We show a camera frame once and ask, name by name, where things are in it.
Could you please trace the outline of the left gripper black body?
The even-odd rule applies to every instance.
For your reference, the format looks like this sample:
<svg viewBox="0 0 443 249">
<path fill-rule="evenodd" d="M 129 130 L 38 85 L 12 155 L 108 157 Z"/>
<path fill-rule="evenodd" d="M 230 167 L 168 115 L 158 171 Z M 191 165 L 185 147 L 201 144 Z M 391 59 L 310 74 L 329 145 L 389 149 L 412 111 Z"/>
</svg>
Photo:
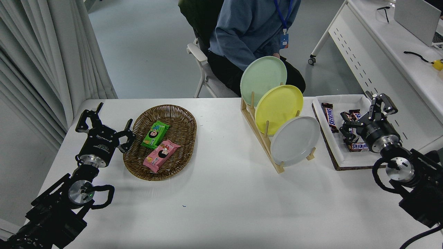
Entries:
<svg viewBox="0 0 443 249">
<path fill-rule="evenodd" d="M 103 162 L 109 163 L 116 147 L 120 144 L 119 139 L 115 136 L 116 133 L 117 131 L 108 126 L 89 129 L 87 140 L 79 152 L 79 159 L 98 157 Z"/>
</svg>

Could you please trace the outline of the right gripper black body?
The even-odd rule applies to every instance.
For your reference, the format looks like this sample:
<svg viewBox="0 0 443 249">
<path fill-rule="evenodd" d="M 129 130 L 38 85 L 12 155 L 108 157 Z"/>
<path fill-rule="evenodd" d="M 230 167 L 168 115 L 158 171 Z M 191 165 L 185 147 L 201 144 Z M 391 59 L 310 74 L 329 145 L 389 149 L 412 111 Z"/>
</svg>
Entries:
<svg viewBox="0 0 443 249">
<path fill-rule="evenodd" d="M 377 120 L 359 128 L 359 136 L 369 149 L 383 149 L 388 145 L 400 145 L 400 135 L 387 120 Z"/>
</svg>

